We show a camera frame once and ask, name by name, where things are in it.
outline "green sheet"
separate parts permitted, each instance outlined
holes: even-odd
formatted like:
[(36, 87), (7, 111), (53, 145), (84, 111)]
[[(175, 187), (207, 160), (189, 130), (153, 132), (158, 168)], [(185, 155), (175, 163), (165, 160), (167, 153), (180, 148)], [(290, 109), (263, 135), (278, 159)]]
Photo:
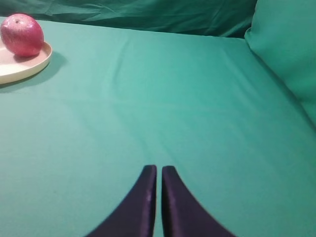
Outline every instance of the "green sheet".
[(10, 0), (0, 15), (137, 30), (242, 37), (256, 0)]
[(164, 165), (239, 237), (316, 236), (315, 131), (245, 40), (40, 23), (51, 63), (0, 88), (0, 236), (83, 237), (145, 164), (155, 237)]
[(316, 125), (316, 1), (259, 0), (251, 49), (301, 101)]

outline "pink fruit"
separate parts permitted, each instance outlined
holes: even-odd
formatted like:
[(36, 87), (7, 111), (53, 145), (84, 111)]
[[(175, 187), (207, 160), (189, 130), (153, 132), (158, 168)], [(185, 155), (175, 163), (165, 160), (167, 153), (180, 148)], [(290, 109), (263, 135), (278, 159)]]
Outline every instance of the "pink fruit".
[(37, 55), (44, 44), (44, 34), (39, 23), (31, 16), (13, 14), (0, 27), (5, 47), (17, 56)]

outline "beige plate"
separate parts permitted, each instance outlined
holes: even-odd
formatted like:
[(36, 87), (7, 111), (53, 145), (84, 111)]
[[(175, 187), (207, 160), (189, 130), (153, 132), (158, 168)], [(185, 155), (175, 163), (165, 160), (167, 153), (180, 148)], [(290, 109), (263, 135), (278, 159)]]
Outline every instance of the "beige plate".
[(52, 51), (45, 42), (39, 55), (21, 58), (9, 52), (0, 39), (0, 84), (22, 80), (40, 72), (48, 65)]

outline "green fabric backdrop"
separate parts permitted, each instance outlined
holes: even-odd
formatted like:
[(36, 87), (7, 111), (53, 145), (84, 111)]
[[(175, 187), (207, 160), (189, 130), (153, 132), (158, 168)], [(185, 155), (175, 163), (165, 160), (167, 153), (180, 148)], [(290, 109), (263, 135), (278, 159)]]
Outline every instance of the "green fabric backdrop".
[(10, 0), (0, 15), (196, 35), (243, 37), (256, 0)]
[(245, 37), (316, 124), (315, 24), (315, 0), (259, 0)]

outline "round plate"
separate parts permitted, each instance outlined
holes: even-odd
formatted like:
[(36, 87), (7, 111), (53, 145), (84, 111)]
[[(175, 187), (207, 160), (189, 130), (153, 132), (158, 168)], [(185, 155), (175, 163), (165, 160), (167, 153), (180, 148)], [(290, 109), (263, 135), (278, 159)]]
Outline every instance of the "round plate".
[(0, 39), (0, 84), (22, 80), (40, 72), (48, 65), (52, 51), (45, 42), (37, 56), (18, 57), (9, 52)]

